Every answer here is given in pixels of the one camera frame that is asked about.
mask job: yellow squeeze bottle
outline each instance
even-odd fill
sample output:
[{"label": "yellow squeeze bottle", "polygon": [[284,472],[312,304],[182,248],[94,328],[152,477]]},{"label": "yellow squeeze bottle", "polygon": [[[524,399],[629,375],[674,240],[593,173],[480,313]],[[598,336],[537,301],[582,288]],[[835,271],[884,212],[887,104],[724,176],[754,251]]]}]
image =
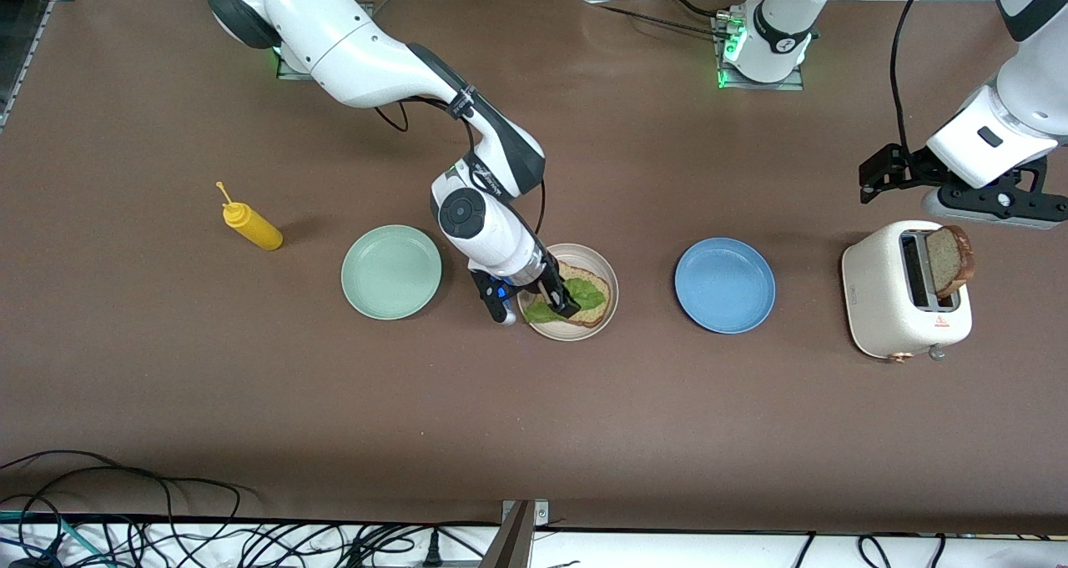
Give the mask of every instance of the yellow squeeze bottle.
[{"label": "yellow squeeze bottle", "polygon": [[222,219],[225,219],[226,226],[236,230],[264,251],[274,251],[282,246],[282,233],[278,228],[267,222],[263,216],[256,214],[256,210],[249,207],[248,204],[234,203],[226,189],[222,187],[222,183],[215,185],[226,198],[226,203],[222,204]]}]

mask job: robotic arm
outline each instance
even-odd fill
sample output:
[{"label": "robotic arm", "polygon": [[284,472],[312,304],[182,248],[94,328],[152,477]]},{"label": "robotic arm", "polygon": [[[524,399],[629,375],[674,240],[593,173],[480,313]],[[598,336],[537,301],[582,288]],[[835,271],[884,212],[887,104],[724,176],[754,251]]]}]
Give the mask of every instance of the robotic arm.
[{"label": "robotic arm", "polygon": [[725,62],[755,82],[779,82],[804,61],[812,29],[828,0],[745,0],[729,10],[734,44]]},{"label": "robotic arm", "polygon": [[337,101],[376,108],[435,97],[482,139],[431,184],[431,209],[468,268],[491,316],[512,325],[511,298],[541,291],[557,314],[579,306],[555,257],[507,203],[541,183],[538,143],[497,111],[438,56],[382,32],[354,0],[208,0],[219,25],[253,48],[281,48]]},{"label": "robotic arm", "polygon": [[[996,0],[1017,54],[909,154],[888,145],[860,170],[861,203],[916,185],[934,216],[1052,228],[1068,199],[1042,192],[1046,155],[1068,143],[1068,0]],[[1033,182],[1022,189],[1023,175]]]}]

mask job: toaster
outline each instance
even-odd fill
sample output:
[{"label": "toaster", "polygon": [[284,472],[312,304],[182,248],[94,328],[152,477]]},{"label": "toaster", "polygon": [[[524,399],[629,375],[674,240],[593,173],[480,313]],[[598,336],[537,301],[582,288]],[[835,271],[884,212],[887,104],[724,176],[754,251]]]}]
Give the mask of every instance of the toaster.
[{"label": "toaster", "polygon": [[939,223],[890,223],[842,254],[849,332],[873,358],[905,360],[916,352],[944,357],[942,348],[972,331],[968,285],[945,299],[934,295],[927,235]]}]

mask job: light green plate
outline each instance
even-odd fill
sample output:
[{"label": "light green plate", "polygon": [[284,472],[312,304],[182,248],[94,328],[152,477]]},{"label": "light green plate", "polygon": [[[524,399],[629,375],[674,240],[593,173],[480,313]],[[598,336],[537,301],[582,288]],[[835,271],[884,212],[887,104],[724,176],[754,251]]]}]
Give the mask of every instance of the light green plate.
[{"label": "light green plate", "polygon": [[360,237],[341,265],[341,288],[357,312],[397,320],[423,309],[441,284],[441,255],[430,237],[393,223]]}]

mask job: toast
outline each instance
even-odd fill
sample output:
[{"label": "toast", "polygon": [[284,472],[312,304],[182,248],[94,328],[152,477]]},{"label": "toast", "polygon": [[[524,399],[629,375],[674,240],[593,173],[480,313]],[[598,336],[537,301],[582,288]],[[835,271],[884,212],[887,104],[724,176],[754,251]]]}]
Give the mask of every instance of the toast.
[{"label": "toast", "polygon": [[927,235],[927,262],[939,299],[955,294],[975,275],[972,243],[961,226],[942,226]]},{"label": "toast", "polygon": [[593,310],[583,310],[567,319],[568,322],[578,326],[584,326],[587,329],[592,329],[595,326],[601,324],[604,316],[608,316],[609,304],[612,302],[612,293],[608,288],[608,283],[604,279],[599,275],[594,274],[590,270],[583,270],[583,268],[576,268],[572,265],[560,263],[560,278],[566,280],[569,279],[583,279],[587,280],[597,290],[601,291],[604,296],[604,302]]}]

